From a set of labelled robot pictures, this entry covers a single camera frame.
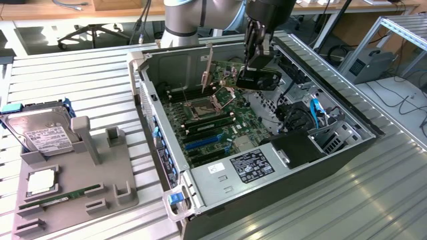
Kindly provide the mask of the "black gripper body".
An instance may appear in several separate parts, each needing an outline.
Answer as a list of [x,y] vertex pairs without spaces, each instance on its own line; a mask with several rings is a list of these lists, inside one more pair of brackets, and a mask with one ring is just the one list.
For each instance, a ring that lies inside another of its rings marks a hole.
[[247,0],[246,15],[271,34],[290,18],[296,0]]

